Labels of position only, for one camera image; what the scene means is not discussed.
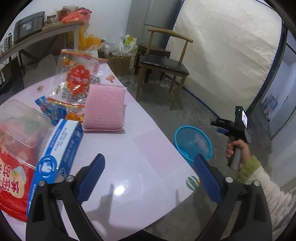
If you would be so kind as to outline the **right forearm fuzzy sleeve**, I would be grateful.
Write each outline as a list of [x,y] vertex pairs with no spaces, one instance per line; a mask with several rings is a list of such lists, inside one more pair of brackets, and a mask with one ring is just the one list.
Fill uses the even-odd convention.
[[284,193],[271,181],[270,176],[262,168],[255,156],[239,170],[236,181],[251,184],[254,180],[261,183],[271,217],[273,240],[276,240],[287,227],[295,213],[295,196]]

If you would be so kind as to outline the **right hand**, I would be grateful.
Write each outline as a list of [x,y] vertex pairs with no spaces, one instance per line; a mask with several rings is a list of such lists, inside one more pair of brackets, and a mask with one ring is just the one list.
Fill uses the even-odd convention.
[[246,163],[251,158],[249,146],[243,140],[237,140],[234,142],[231,142],[230,140],[228,140],[226,150],[225,150],[227,159],[229,159],[233,155],[234,146],[241,149],[241,159],[240,159],[240,164],[239,164],[239,168],[241,169],[246,165]]

